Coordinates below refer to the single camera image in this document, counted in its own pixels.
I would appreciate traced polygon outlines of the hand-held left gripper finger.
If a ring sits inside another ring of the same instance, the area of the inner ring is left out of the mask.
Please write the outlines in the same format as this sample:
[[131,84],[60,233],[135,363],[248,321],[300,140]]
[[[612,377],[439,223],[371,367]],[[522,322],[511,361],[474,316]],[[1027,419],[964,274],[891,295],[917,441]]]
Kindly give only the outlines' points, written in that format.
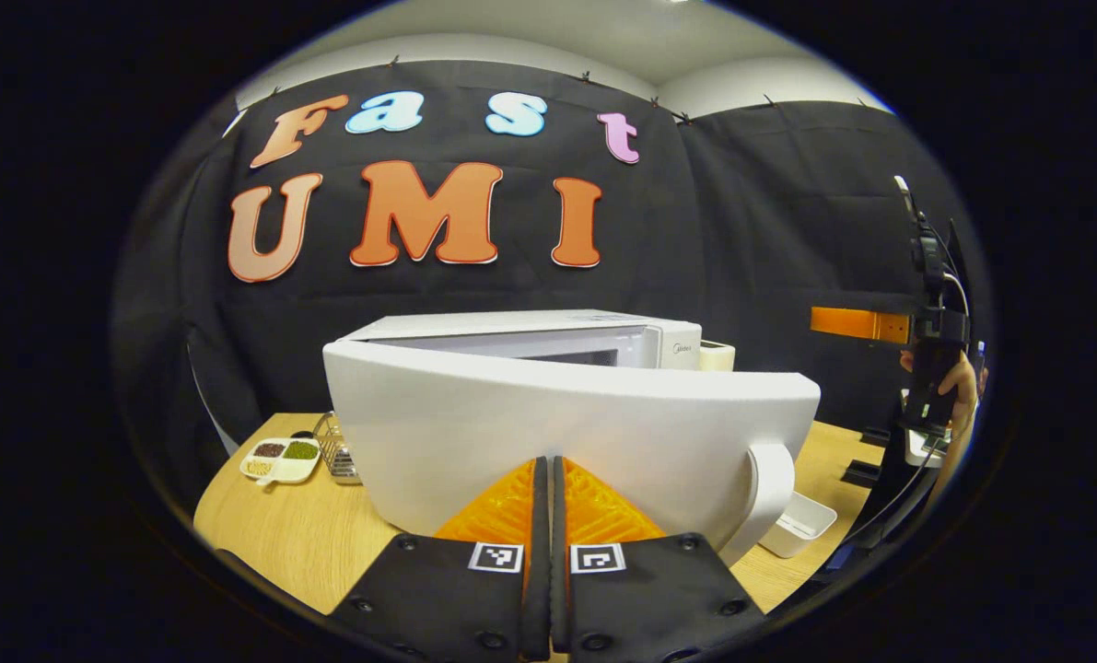
[[666,536],[555,458],[552,648],[570,662],[711,662],[767,618],[706,538]]
[[539,457],[434,537],[393,537],[330,620],[417,662],[547,660],[548,587],[548,462]]

